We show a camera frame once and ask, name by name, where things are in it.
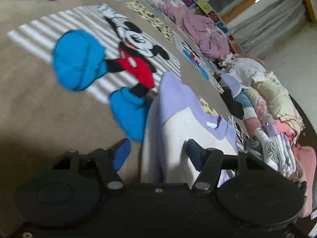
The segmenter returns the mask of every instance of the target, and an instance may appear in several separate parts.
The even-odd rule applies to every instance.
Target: black circular disc
[[[16,207],[28,222],[43,227],[74,224],[85,218],[100,200],[93,181],[70,170],[51,170],[22,184]]]
[[[273,171],[249,170],[226,181],[217,192],[219,203],[234,217],[259,226],[295,220],[304,194]]]

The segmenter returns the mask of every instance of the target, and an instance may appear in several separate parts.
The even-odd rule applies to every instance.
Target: floral pink blanket
[[[147,0],[167,15],[198,45],[210,60],[224,60],[229,54],[225,34],[209,17],[194,14],[181,0]]]

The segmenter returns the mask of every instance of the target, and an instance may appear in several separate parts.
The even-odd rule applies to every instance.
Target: mickey mouse print
[[[110,6],[78,7],[34,20],[8,33],[53,66],[67,90],[88,91],[109,104],[127,136],[142,141],[150,102],[165,71],[180,79],[180,62]]]

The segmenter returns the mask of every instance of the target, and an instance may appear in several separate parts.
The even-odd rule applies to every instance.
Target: black leg
[[[108,67],[108,72],[121,72],[124,71],[124,68],[121,67],[121,65],[116,60],[105,60]]]
[[[150,89],[148,87],[138,83],[130,89],[130,93],[136,95],[137,97],[145,97],[149,90]]]

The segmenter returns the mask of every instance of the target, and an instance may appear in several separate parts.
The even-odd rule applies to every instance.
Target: screw
[[[29,232],[24,232],[24,233],[22,234],[22,237],[23,237],[23,238],[32,238],[33,235],[32,235],[31,233],[29,233]]]
[[[207,182],[200,181],[200,182],[195,184],[195,187],[198,190],[206,191],[206,190],[210,189],[211,185],[209,183],[207,183]]]
[[[295,234],[293,234],[293,233],[286,233],[286,234],[284,235],[284,238],[295,238]]]
[[[107,184],[109,189],[112,190],[119,190],[123,187],[123,183],[121,183],[120,181],[111,181]]]

